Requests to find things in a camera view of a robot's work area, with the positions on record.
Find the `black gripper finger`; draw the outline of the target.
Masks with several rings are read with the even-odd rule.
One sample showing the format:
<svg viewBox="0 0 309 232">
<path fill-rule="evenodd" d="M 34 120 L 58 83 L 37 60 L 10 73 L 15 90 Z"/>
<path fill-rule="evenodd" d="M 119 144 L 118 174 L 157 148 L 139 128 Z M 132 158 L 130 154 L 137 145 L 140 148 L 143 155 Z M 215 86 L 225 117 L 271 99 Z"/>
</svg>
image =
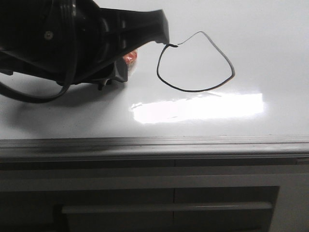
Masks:
<svg viewBox="0 0 309 232">
<path fill-rule="evenodd" d="M 118 57 L 149 43 L 169 43 L 169 23 L 163 10 L 137 12 L 119 11 Z"/>
</svg>

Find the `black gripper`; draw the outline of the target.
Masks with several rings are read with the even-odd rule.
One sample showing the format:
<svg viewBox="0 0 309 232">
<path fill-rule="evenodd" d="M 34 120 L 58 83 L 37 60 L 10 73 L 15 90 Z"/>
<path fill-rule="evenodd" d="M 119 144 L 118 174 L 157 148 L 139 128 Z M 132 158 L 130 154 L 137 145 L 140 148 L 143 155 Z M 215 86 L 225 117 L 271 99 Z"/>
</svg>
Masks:
<svg viewBox="0 0 309 232">
<path fill-rule="evenodd" d="M 0 71 L 52 80 L 63 90 L 127 82 L 119 31 L 119 10 L 92 0 L 3 0 Z"/>
</svg>

